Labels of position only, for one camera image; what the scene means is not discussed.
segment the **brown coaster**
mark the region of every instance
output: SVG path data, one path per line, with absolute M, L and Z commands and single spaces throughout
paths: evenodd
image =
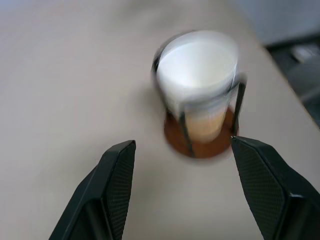
M 192 149 L 196 159 L 212 158 L 223 153 L 230 147 L 231 136 L 234 136 L 231 131 L 233 118 L 234 113 L 228 108 L 221 132 L 214 140 L 206 143 L 197 141 L 192 142 Z M 164 135 L 167 142 L 177 152 L 191 157 L 181 125 L 177 122 L 175 117 L 168 112 L 166 113 L 164 121 Z

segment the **cup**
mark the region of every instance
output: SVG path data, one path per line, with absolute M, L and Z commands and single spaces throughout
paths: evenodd
M 236 75 L 238 48 L 223 33 L 192 31 L 166 42 L 155 56 L 154 77 L 167 109 L 191 140 L 210 142 L 225 120 Z

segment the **dark floor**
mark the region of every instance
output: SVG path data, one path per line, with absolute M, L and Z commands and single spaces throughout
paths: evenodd
M 290 42 L 290 43 L 282 43 L 276 46 L 270 46 L 267 47 L 267 50 L 271 54 L 273 60 L 277 63 L 279 69 L 281 72 L 286 76 L 289 84 L 292 86 L 293 89 L 297 87 L 293 86 L 293 83 L 291 82 L 292 78 L 292 70 L 294 70 L 299 63 L 292 55 L 291 49 L 297 44 L 310 44 L 310 43 L 316 43 L 320 46 L 320 37 L 314 37 L 311 39 L 306 39 L 306 40 L 299 40 L 296 42 Z M 316 76 L 316 80 L 319 81 L 320 85 L 320 75 L 319 77 Z M 301 78 L 301 82 L 298 83 L 301 87 L 303 87 L 305 84 L 304 81 L 307 81 L 306 78 Z M 310 116 L 314 119 L 314 121 L 317 123 L 317 125 L 320 128 L 320 95 L 314 97 L 311 102 L 304 103 L 304 107 L 306 110 L 309 112 Z

